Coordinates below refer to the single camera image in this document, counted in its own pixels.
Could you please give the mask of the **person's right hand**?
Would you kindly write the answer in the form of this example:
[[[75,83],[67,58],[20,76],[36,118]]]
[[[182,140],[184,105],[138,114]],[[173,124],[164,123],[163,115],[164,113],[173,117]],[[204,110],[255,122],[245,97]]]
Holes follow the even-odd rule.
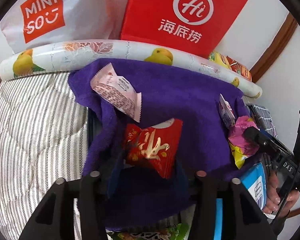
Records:
[[[273,171],[269,177],[267,183],[267,201],[266,205],[263,208],[263,212],[266,214],[271,214],[272,212],[276,212],[279,209],[279,203],[281,201],[278,193],[277,188],[279,187],[279,179],[276,173]],[[283,218],[288,215],[290,209],[296,204],[300,197],[300,192],[297,190],[292,190],[288,197],[287,201],[279,214],[279,218]]]

